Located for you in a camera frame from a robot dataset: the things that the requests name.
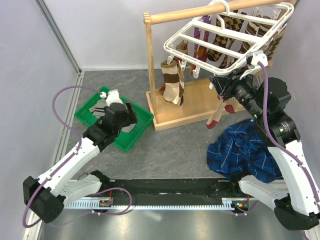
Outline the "beige sock maroon purple stripes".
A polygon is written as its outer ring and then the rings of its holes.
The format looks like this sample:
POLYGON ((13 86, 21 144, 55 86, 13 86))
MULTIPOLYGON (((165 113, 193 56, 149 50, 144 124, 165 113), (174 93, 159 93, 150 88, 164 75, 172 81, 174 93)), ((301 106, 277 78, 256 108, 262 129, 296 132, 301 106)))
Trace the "beige sock maroon purple stripes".
POLYGON ((170 63, 165 60, 160 65, 163 83, 159 89, 159 93, 166 102, 177 106, 181 106, 184 102, 185 76, 184 69, 179 64, 181 61, 182 59, 174 57, 170 63))

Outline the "white plastic clip hanger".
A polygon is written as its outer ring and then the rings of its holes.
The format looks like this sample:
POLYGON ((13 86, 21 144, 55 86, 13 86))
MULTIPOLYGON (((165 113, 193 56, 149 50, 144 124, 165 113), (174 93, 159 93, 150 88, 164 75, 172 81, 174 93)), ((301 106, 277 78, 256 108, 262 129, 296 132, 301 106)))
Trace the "white plastic clip hanger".
POLYGON ((176 72, 189 66, 194 78, 200 70, 225 76, 260 52, 268 65, 293 13, 291 3, 280 2, 195 17, 166 40, 168 58, 161 68, 176 72))

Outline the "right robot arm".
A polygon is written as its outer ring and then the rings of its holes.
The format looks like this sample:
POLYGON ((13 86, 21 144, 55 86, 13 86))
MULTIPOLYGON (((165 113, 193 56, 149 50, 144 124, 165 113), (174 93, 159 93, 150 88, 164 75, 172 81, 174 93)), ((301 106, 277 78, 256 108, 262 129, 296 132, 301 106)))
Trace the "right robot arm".
POLYGON ((272 209, 286 229, 318 226, 320 190, 305 160, 298 128, 284 111, 291 100, 287 84, 269 77, 254 86, 252 75, 209 80, 222 103, 234 100, 251 116, 227 127, 208 146, 209 169, 230 180, 233 196, 247 194, 272 209))

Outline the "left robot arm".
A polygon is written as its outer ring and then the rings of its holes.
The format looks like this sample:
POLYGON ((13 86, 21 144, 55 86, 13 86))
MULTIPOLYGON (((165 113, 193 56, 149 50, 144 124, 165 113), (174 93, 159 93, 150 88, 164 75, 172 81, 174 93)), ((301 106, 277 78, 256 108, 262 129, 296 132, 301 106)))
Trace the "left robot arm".
POLYGON ((138 122, 130 102, 113 102, 104 108, 101 116, 80 137, 75 147, 52 168, 37 178, 28 176, 22 183, 23 201, 26 210, 32 210, 46 224, 54 221, 64 207, 84 196, 106 196, 110 191, 108 182, 96 175, 65 189, 66 184, 88 161, 111 145, 122 128, 138 122))

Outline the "beige sock maroon toe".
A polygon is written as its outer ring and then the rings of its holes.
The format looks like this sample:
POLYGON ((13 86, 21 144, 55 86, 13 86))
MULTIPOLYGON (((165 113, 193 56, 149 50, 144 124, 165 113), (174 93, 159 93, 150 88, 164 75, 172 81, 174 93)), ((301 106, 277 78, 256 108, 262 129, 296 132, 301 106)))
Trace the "beige sock maroon toe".
POLYGON ((229 114, 234 114, 237 111, 239 102, 235 97, 229 99, 222 99, 217 97, 219 100, 219 105, 216 110, 213 111, 212 115, 209 117, 206 127, 208 129, 213 129, 220 121, 223 111, 226 111, 229 114))

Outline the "green plastic tray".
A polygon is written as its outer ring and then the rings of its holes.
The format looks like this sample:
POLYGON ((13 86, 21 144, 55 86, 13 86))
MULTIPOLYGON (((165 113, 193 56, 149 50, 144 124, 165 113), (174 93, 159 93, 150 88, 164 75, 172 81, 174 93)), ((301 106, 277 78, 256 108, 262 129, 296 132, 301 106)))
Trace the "green plastic tray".
MULTIPOLYGON (((99 91, 100 93, 108 93, 111 89, 103 86, 99 91)), ((100 93, 95 93, 75 113, 76 119, 88 127, 88 129, 83 133, 83 137, 91 140, 95 146, 98 146, 101 152, 110 144, 114 144, 117 148, 126 152, 147 129, 149 124, 152 122, 154 115, 139 105, 129 101, 127 98, 119 95, 123 104, 126 102, 130 102, 132 104, 133 110, 137 115, 137 124, 130 133, 124 133, 121 132, 121 130, 112 130, 110 127, 105 125, 105 116, 96 118, 89 111, 89 109, 94 106, 98 100, 103 99, 100 97, 100 93)))

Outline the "grey sock black stripes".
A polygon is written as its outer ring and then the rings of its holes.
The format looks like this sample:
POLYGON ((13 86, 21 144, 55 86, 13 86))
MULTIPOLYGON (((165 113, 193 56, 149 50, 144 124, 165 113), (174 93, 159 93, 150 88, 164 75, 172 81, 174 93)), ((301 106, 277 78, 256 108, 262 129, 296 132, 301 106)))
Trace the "grey sock black stripes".
POLYGON ((90 113, 96 117, 97 119, 103 117, 106 113, 105 109, 108 107, 107 102, 105 99, 100 99, 97 103, 92 106, 89 111, 90 113))

